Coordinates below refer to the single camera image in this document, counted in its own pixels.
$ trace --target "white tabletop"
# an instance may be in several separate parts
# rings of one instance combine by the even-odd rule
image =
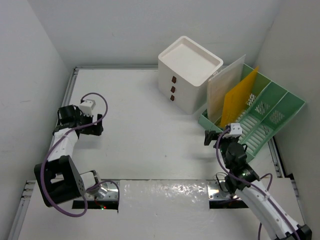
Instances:
[[[158,91],[157,73],[80,70],[70,101],[77,105],[84,94],[98,92],[109,104],[102,136],[81,135],[76,144],[72,158],[80,173],[96,170],[105,179],[154,180],[121,180],[119,213],[90,209],[80,218],[46,207],[36,186],[19,240],[257,239],[259,221],[249,209],[209,209],[205,179],[221,169],[212,146],[204,146],[204,130],[197,122],[205,106],[194,115],[182,112]],[[93,99],[96,113],[102,113],[103,102]],[[268,145],[250,165],[260,176],[276,176]],[[270,193],[303,223],[290,179],[275,178]],[[61,207],[80,212],[71,205]],[[268,239],[264,229],[261,239]]]
[[[198,124],[203,106],[187,115],[158,90],[157,69],[81,69],[70,104],[89,92],[109,106],[101,136],[81,135],[72,159],[79,171],[107,179],[212,179],[221,168]],[[105,111],[96,100],[96,113]],[[259,175],[275,173],[266,144],[251,162]]]

